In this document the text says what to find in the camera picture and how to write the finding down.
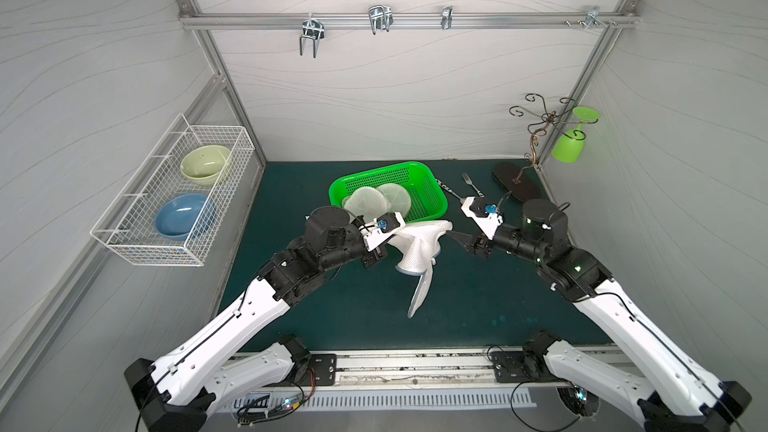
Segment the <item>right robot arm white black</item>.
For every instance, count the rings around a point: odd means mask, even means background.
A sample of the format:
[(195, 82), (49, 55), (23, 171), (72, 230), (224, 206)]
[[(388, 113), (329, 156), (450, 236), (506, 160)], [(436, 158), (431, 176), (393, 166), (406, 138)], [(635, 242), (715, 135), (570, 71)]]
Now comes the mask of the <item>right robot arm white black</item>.
[(687, 355), (630, 299), (608, 268), (573, 246), (563, 207), (546, 199), (524, 203), (518, 226), (501, 206), (466, 197), (463, 214), (480, 229), (453, 238), (471, 254), (499, 250), (531, 262), (564, 300), (595, 323), (639, 370), (624, 372), (541, 332), (525, 351), (532, 368), (605, 400), (646, 431), (728, 431), (752, 401), (736, 381), (723, 381)]

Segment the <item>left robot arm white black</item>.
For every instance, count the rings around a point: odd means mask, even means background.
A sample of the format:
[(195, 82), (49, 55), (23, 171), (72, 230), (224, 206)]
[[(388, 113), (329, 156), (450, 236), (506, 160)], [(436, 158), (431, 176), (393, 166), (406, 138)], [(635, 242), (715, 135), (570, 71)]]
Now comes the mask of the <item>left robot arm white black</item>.
[(292, 336), (248, 358), (232, 356), (327, 282), (328, 271), (384, 258), (386, 242), (404, 225), (398, 212), (364, 224), (341, 207), (313, 211), (303, 235), (274, 253), (223, 312), (166, 355), (125, 370), (140, 423), (150, 431), (198, 431), (235, 399), (305, 369), (310, 354)]

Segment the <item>white mesh laundry bag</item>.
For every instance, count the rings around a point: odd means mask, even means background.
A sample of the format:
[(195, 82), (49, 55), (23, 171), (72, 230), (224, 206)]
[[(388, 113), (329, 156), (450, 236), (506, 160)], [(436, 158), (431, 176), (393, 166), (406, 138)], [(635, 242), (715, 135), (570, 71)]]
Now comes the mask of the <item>white mesh laundry bag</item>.
[(439, 239), (452, 229), (453, 224), (446, 220), (410, 223), (398, 230), (388, 242), (402, 254), (396, 269), (419, 278), (408, 308), (408, 318), (413, 318), (426, 300), (433, 279), (435, 258), (441, 251)]

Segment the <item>green plastic basket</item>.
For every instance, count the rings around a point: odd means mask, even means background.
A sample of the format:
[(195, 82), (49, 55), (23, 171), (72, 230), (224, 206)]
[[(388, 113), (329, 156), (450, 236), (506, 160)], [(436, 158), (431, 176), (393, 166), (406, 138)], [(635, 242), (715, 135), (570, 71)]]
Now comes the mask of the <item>green plastic basket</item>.
[(436, 177), (421, 162), (403, 162), (338, 178), (328, 191), (330, 203), (345, 206), (361, 188), (376, 190), (390, 210), (401, 212), (407, 222), (441, 219), (448, 209)]

